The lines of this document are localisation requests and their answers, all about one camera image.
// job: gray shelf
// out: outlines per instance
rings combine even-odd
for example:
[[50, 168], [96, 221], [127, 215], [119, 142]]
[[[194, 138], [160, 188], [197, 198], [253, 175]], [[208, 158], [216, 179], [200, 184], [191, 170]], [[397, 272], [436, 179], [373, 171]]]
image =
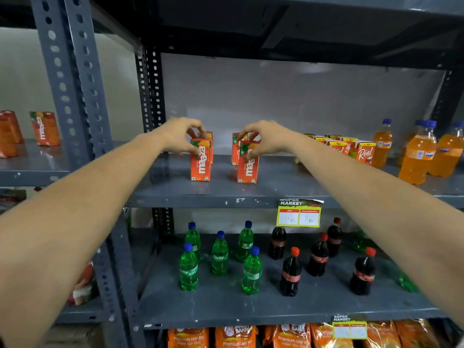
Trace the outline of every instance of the gray shelf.
[[[399, 168], [388, 165], [385, 171], [397, 176]], [[259, 161], [258, 183], [237, 183], [237, 168], [229, 155], [215, 155], [210, 182], [190, 181], [188, 156], [160, 156], [130, 198], [138, 207], [203, 208], [277, 208], [282, 198], [316, 198], [325, 207], [340, 205], [293, 157], [263, 156]], [[449, 178], [427, 176], [419, 186], [457, 208], [464, 208], [464, 171]]]
[[66, 306], [55, 323], [92, 323], [106, 320], [108, 317], [103, 310], [102, 300], [97, 297], [83, 305]]
[[[203, 252], [211, 251], [214, 238], [215, 235], [201, 235]], [[238, 235], [226, 234], [225, 238], [229, 249], [235, 250]], [[287, 254], [291, 246], [298, 246], [305, 266], [315, 239], [316, 235], [288, 235]], [[259, 292], [252, 296], [241, 289], [242, 263], [230, 256], [227, 275], [215, 277], [206, 254], [199, 265], [196, 289], [182, 291], [178, 268], [182, 238], [175, 244], [164, 245], [139, 303], [145, 329], [324, 322], [334, 314], [367, 320], [446, 317], [421, 294], [409, 293], [397, 284], [399, 270], [387, 257], [377, 257], [371, 294], [365, 297], [353, 294], [348, 284], [359, 254], [348, 247], [342, 247], [338, 257], [329, 259], [324, 276], [312, 277], [303, 270], [298, 294], [284, 297], [278, 289], [283, 260], [268, 257], [269, 241], [269, 234], [255, 235], [263, 275]]]
[[18, 145], [20, 156], [0, 159], [4, 187], [46, 187], [70, 172], [63, 146], [38, 146], [33, 139]]

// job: bottle label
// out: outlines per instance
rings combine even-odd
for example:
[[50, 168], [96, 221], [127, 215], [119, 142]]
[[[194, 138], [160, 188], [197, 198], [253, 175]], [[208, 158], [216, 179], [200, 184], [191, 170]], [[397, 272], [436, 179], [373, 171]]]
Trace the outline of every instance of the bottle label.
[[380, 147], [382, 149], [390, 149], [392, 146], [391, 141], [377, 141], [377, 147]]
[[341, 239], [328, 238], [328, 241], [332, 244], [341, 244]]
[[460, 157], [461, 154], [463, 153], [463, 150], [462, 149], [448, 149], [448, 148], [441, 148], [441, 149], [438, 149], [437, 153], [439, 155], [446, 155], [446, 156], [456, 156], [456, 157]]
[[225, 254], [225, 255], [215, 255], [215, 254], [213, 254], [212, 255], [212, 259], [214, 261], [226, 261], [227, 258], [229, 258], [229, 254]]
[[242, 243], [243, 249], [251, 249], [252, 246], [253, 246], [253, 243]]
[[435, 155], [434, 151], [425, 151], [425, 150], [406, 150], [406, 156], [412, 159], [418, 160], [432, 160]]
[[374, 282], [375, 275], [365, 275], [362, 272], [359, 272], [358, 270], [356, 270], [355, 275], [362, 281]]
[[301, 274], [298, 276], [290, 276], [285, 271], [282, 271], [282, 277], [285, 278], [289, 282], [296, 283], [300, 281]]
[[196, 274], [198, 271], [198, 265], [196, 265], [193, 269], [191, 270], [182, 270], [181, 269], [181, 274], [182, 275], [186, 275], [186, 276], [193, 276], [194, 274]]
[[317, 257], [314, 254], [311, 254], [314, 260], [316, 260], [318, 263], [327, 263], [327, 258], [326, 257]]
[[259, 273], [249, 273], [247, 270], [243, 270], [243, 274], [249, 280], [258, 280], [261, 277], [261, 271]]
[[273, 245], [275, 245], [276, 247], [279, 247], [279, 248], [285, 246], [285, 241], [280, 242], [280, 241], [278, 241], [278, 240], [271, 239], [270, 242], [271, 242]]

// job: person's left hand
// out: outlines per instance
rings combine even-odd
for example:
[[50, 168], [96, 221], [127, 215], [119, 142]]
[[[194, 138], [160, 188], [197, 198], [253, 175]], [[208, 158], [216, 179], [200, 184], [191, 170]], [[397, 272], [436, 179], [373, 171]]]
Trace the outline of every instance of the person's left hand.
[[163, 151], [199, 155], [199, 149], [185, 139], [185, 133], [192, 138], [197, 137], [193, 128], [197, 128], [204, 137], [206, 136], [206, 129], [201, 121], [188, 117], [171, 118], [149, 134], [159, 137]]

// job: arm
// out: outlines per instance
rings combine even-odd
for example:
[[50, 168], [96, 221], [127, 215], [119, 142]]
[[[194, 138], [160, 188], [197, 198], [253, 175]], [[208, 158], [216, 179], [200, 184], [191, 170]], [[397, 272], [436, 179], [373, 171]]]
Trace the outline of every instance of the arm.
[[276, 122], [248, 125], [238, 138], [250, 132], [250, 139], [259, 133], [261, 143], [249, 158], [278, 151], [297, 156], [421, 291], [464, 327], [461, 211]]
[[0, 334], [32, 347], [161, 151], [191, 152], [198, 120], [172, 119], [87, 164], [0, 217]]

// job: red label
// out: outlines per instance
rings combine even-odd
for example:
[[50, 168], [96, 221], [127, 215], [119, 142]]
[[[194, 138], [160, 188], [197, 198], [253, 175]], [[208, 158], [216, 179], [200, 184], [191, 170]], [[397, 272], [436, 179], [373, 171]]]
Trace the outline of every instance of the red label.
[[332, 244], [340, 244], [341, 243], [341, 239], [332, 239], [332, 238], [328, 238], [328, 241]]
[[316, 260], [318, 263], [327, 263], [327, 258], [326, 257], [317, 257], [316, 255], [312, 254], [311, 255], [314, 260]]
[[300, 280], [301, 275], [298, 276], [290, 276], [285, 271], [282, 271], [282, 276], [289, 282], [296, 283]]
[[356, 270], [355, 275], [362, 281], [374, 282], [375, 275], [364, 275], [362, 272], [359, 272], [358, 270]]
[[271, 239], [270, 242], [271, 242], [272, 244], [274, 244], [276, 247], [279, 247], [279, 248], [285, 246], [285, 241], [280, 242], [280, 241], [278, 241], [278, 240]]

